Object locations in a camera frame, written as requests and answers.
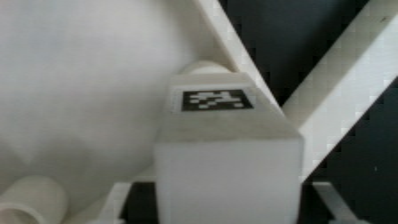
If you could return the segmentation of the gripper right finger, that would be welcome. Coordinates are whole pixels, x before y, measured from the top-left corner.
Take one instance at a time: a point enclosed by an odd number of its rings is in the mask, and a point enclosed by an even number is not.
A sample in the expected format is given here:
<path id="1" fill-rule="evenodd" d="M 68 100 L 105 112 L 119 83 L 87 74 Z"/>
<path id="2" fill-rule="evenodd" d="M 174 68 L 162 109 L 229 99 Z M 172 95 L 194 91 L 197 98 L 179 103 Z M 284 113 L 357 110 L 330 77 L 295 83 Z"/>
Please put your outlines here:
<path id="1" fill-rule="evenodd" d="M 330 182 L 304 184 L 299 224 L 371 224 L 355 215 Z"/>

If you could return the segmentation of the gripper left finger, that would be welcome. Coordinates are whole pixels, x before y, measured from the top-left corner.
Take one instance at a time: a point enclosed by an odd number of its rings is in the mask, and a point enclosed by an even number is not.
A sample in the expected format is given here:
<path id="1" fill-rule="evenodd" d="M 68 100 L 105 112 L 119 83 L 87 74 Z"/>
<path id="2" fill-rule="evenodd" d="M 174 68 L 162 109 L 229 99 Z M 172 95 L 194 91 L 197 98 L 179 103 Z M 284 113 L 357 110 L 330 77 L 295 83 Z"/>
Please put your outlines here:
<path id="1" fill-rule="evenodd" d="M 119 218 L 123 224 L 160 224 L 153 182 L 137 182 L 131 185 Z"/>

